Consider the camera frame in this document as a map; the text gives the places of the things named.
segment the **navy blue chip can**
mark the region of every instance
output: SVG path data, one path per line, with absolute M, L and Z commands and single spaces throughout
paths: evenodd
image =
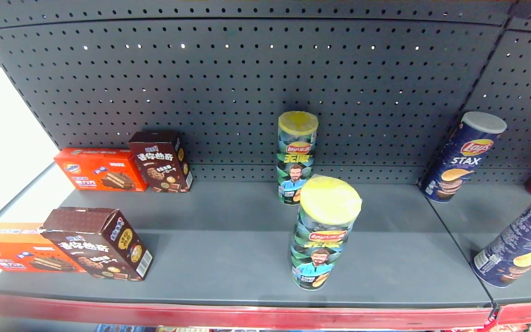
M 419 187 L 434 202 L 448 202 L 505 131 L 507 124 L 495 115 L 467 112 L 434 160 Z
M 474 273 L 506 287 L 531 269 L 531 205 L 470 262 Z

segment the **potato chip image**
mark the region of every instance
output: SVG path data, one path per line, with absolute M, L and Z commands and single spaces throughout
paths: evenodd
M 531 266 L 531 252 L 518 256 L 513 259 L 513 264 L 517 267 L 529 267 Z
M 323 285 L 323 282 L 325 282 L 327 280 L 327 277 L 329 277 L 329 273 L 325 273 L 325 274 L 322 274 L 320 275 L 314 282 L 313 282 L 313 287 L 319 287 L 321 285 Z
M 451 170 L 447 170 L 446 172 L 442 173 L 442 179 L 444 181 L 453 181 L 459 177 L 465 176 L 466 174 L 470 174 L 474 171 L 467 171 L 462 168 L 453 168 Z

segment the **brown snack box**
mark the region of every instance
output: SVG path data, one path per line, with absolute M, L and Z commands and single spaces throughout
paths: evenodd
M 128 146 L 146 183 L 156 193 L 185 193 L 194 177 L 174 130 L 139 131 Z
M 96 278 L 140 281 L 153 256 L 120 210 L 59 207 L 42 236 Z

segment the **cardboard box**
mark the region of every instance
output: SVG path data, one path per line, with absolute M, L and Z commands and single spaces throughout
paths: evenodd
M 85 270 L 40 235 L 40 223 L 0 223 L 0 268 L 37 273 Z
M 65 148 L 54 158 L 76 189 L 145 191 L 130 150 Z
M 140 281 L 153 260 L 124 215 L 113 208 L 60 207 L 42 229 L 42 236 L 96 278 Z
M 128 142 L 146 183 L 156 193 L 185 193 L 194 177 L 173 130 L 137 132 Z

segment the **store shelf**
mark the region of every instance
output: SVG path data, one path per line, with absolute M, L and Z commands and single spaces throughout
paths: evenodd
M 64 202 L 120 208 L 154 252 L 146 281 L 2 273 L 0 294 L 106 304 L 387 309 L 395 315 L 399 309 L 430 314 L 456 308 L 450 312 L 478 313 L 469 324 L 481 325 L 490 299 L 419 189 L 355 187 L 363 210 L 343 258 L 317 292 L 299 289 L 289 276 L 297 208 L 277 201 L 274 184 L 198 182 L 189 194 L 75 191 Z
M 432 205 L 466 259 L 474 256 L 531 204 L 531 195 L 520 185 L 466 185 L 448 204 Z M 531 321 L 531 270 L 507 288 L 485 284 L 508 323 Z

